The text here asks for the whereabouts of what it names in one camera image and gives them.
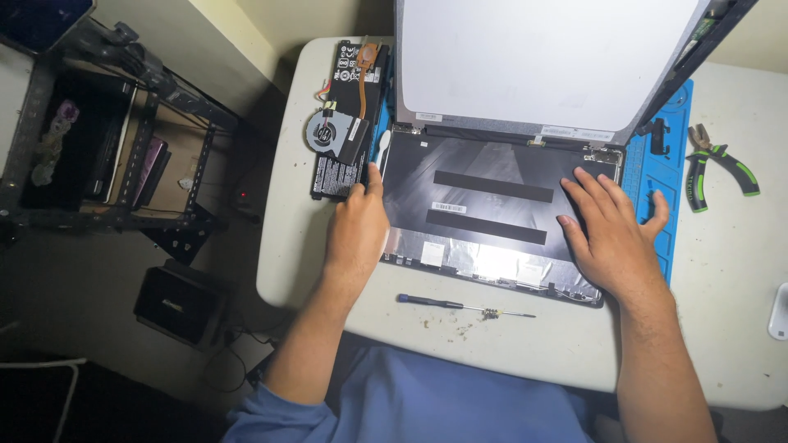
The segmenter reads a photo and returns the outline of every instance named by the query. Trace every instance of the blue shirt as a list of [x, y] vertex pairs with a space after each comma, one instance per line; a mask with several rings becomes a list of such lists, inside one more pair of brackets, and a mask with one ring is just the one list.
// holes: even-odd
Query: blue shirt
[[297, 404], [264, 385], [229, 418], [225, 442], [592, 441], [585, 405], [558, 385], [446, 362], [385, 346], [360, 348], [339, 395]]

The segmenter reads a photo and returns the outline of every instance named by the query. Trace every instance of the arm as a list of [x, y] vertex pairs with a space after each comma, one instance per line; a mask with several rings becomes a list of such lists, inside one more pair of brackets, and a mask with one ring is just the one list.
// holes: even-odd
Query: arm
[[266, 374], [268, 389], [286, 400], [320, 404], [325, 399], [345, 320], [383, 253], [388, 236], [383, 184], [373, 163], [369, 172], [366, 194], [363, 184], [355, 184], [347, 202], [336, 205], [318, 287]]
[[635, 219], [626, 193], [611, 179], [577, 168], [582, 185], [562, 179], [578, 204], [586, 236], [572, 218], [559, 223], [580, 271], [608, 290], [621, 308], [623, 357], [619, 412], [630, 441], [716, 441], [708, 405], [678, 324], [676, 303], [660, 272], [654, 239], [668, 220], [668, 206], [654, 192], [654, 217]]

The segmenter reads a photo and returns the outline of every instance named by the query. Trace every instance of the white plastic spudger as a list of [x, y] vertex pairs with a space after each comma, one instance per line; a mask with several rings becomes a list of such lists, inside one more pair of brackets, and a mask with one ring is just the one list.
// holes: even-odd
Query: white plastic spudger
[[388, 149], [389, 144], [392, 141], [392, 132], [389, 129], [386, 129], [381, 136], [381, 142], [377, 145], [379, 150], [377, 152], [377, 158], [375, 159], [375, 165], [377, 168], [381, 168], [381, 161], [383, 160], [383, 153]]
[[775, 306], [771, 309], [769, 335], [777, 340], [788, 340], [788, 283], [777, 289]]

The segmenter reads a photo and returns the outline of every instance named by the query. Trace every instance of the blue sleeve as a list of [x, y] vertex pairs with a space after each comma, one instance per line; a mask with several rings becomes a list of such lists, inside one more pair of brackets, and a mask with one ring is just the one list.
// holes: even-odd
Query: blue sleeve
[[238, 408], [230, 411], [228, 419], [232, 425], [224, 443], [326, 443], [337, 423], [325, 403], [293, 403], [272, 393], [262, 383]]

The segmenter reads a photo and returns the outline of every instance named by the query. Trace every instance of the hand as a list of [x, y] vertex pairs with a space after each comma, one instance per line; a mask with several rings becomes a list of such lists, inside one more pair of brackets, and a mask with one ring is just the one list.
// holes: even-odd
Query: hand
[[361, 292], [383, 254], [388, 217], [383, 210], [383, 180], [374, 163], [368, 165], [370, 183], [354, 184], [348, 200], [336, 205], [329, 223], [324, 277]]
[[574, 176], [582, 188], [566, 178], [561, 179], [561, 186], [580, 207], [588, 238], [571, 217], [561, 215], [558, 222], [580, 271], [607, 289], [625, 308], [638, 303], [638, 297], [644, 294], [670, 295], [654, 251], [654, 239], [669, 216], [662, 192], [652, 195], [654, 217], [639, 225], [632, 201], [613, 180], [603, 174], [594, 180], [579, 167]]

